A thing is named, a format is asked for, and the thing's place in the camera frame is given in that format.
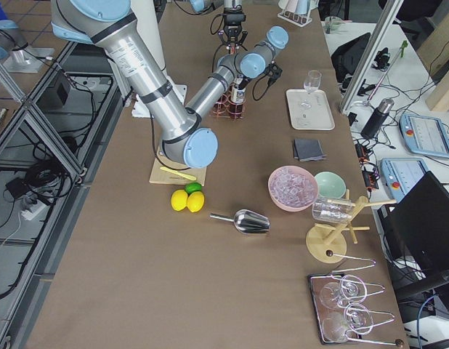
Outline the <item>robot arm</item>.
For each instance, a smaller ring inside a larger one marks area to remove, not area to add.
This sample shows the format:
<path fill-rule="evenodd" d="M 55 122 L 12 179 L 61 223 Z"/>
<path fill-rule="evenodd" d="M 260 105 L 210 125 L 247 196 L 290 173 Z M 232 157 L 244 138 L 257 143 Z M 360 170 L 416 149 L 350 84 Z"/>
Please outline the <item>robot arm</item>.
<path fill-rule="evenodd" d="M 130 1 L 52 1 L 54 34 L 67 41 L 104 49 L 160 124 L 163 154 L 190 168 L 207 167 L 216 157 L 218 139 L 201 121 L 238 77 L 255 79 L 288 43 L 280 26 L 248 53 L 225 55 L 199 92 L 182 104 L 137 32 Z"/>
<path fill-rule="evenodd" d="M 207 15 L 220 9 L 221 12 L 211 22 L 211 35 L 217 35 L 221 41 L 220 47 L 225 47 L 231 54 L 243 47 L 248 32 L 242 26 L 246 21 L 242 1 L 190 0 L 190 12 L 181 7 L 178 1 L 174 3 L 188 15 Z"/>

